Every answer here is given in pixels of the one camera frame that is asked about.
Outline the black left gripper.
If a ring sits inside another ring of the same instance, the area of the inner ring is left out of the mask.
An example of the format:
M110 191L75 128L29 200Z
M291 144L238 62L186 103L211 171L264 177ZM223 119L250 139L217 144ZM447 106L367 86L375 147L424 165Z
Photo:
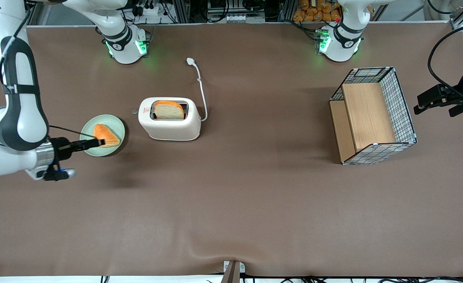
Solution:
M442 84L435 85L417 96L418 104L413 108L415 115L435 107L452 106L449 115L454 118L463 113L463 97Z

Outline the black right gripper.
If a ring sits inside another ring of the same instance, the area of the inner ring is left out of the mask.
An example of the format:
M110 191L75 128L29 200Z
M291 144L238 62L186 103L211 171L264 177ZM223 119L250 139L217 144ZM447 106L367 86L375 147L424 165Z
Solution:
M73 143L67 138L52 138L54 159L52 165L57 165L63 160L70 159L73 152L82 152L95 147L105 145L104 139L78 140Z

